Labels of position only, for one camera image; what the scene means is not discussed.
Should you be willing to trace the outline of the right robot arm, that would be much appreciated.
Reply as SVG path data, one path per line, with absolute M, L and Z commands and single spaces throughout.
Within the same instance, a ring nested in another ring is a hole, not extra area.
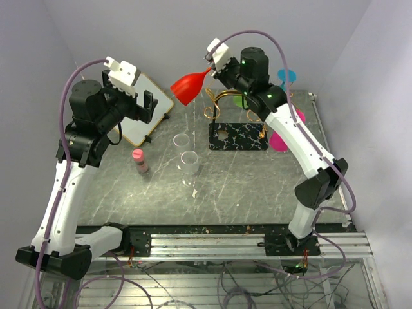
M 208 51 L 214 78 L 246 98 L 248 108 L 281 137 L 303 170 L 306 179 L 294 189 L 298 203 L 283 240 L 288 253 L 299 254 L 313 233 L 320 206 L 340 186 L 348 163 L 322 147 L 288 103 L 285 90 L 269 81 L 269 59 L 261 48 L 243 49 L 240 59 L 226 44 Z

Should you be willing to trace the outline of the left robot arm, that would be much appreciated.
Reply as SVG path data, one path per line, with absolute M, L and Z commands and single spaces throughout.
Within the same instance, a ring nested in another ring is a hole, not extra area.
M 124 118 L 146 124 L 152 120 L 158 101 L 144 91 L 144 104 L 138 105 L 135 84 L 139 76 L 139 70 L 104 70 L 101 82 L 82 80 L 73 85 L 68 98 L 72 121 L 59 141 L 52 195 L 31 244 L 18 249 L 17 262 L 79 280 L 95 258 L 130 251 L 131 233 L 126 225 L 106 223 L 84 237 L 75 235 L 89 183 L 111 144 L 108 133 Z

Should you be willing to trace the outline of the red plastic wine glass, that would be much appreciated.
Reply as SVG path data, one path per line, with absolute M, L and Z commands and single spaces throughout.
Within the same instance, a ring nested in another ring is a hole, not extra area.
M 200 93 L 205 77 L 211 69 L 211 67 L 208 67 L 203 72 L 190 73 L 183 76 L 170 87 L 172 94 L 180 103 L 187 106 Z

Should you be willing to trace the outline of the green plastic wine glass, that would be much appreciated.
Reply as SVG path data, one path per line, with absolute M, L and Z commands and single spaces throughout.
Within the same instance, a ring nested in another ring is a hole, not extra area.
M 237 107 L 240 107 L 246 110 L 249 109 L 246 99 L 242 96 L 234 96 L 233 102 Z

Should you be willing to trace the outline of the gold wine glass rack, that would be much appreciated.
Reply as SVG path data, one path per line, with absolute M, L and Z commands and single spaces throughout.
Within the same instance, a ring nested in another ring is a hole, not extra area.
M 266 151 L 269 148 L 267 127 L 259 120 L 248 118 L 249 122 L 217 122 L 221 115 L 218 102 L 225 97 L 240 99 L 241 108 L 249 114 L 245 96 L 236 90 L 224 90 L 217 95 L 210 89 L 205 92 L 212 101 L 212 106 L 204 109 L 203 115 L 211 123 L 208 127 L 208 145 L 211 151 Z

